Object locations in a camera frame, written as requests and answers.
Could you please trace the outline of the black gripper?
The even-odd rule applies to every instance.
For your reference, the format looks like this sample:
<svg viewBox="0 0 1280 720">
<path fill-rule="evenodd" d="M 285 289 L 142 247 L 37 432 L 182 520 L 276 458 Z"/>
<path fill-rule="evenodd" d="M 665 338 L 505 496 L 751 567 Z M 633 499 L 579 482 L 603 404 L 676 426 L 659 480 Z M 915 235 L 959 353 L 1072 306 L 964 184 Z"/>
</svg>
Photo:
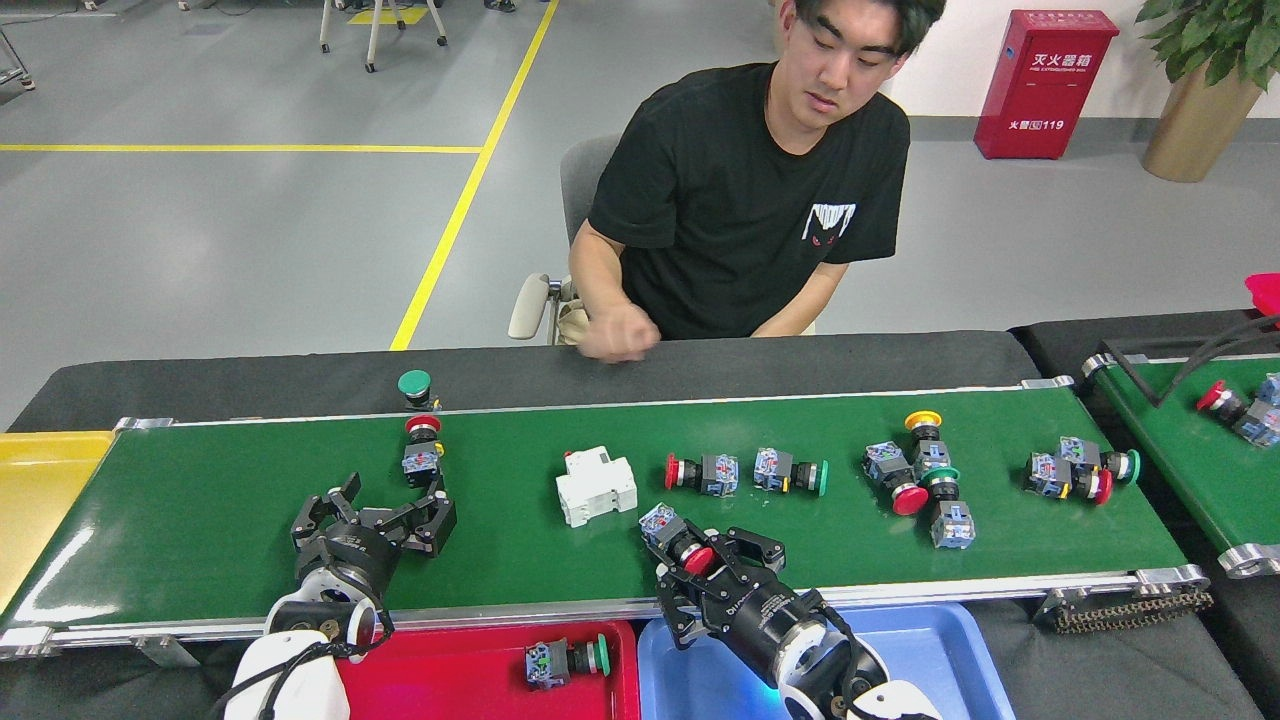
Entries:
<svg viewBox="0 0 1280 720">
<path fill-rule="evenodd" d="M 655 568 L 655 596 L 673 644 L 685 651 L 701 637 L 721 639 L 767 685 L 778 685 L 822 646 L 826 625 L 780 582 L 786 564 L 780 541 L 737 527 L 708 530 L 707 541 L 719 564 L 714 571 Z"/>
<path fill-rule="evenodd" d="M 440 482 L 424 496 L 393 509 L 365 509 L 365 527 L 374 530 L 329 530 L 333 519 L 357 524 L 352 505 L 361 488 L 358 473 L 339 487 L 311 495 L 292 523 L 291 538 L 298 551 L 294 596 L 303 601 L 380 601 L 401 559 L 401 550 L 438 557 L 457 524 L 457 511 Z"/>
</svg>

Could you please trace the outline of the person's right hand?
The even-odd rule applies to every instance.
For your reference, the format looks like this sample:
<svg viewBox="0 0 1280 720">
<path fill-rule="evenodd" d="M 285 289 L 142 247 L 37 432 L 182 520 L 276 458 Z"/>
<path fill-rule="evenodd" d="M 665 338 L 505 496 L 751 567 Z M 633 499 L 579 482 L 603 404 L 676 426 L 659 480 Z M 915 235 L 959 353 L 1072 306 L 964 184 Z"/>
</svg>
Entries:
<svg viewBox="0 0 1280 720">
<path fill-rule="evenodd" d="M 660 332 L 649 315 L 635 304 L 616 304 L 588 314 L 585 336 L 579 352 L 605 364 L 643 360 L 660 341 Z"/>
</svg>

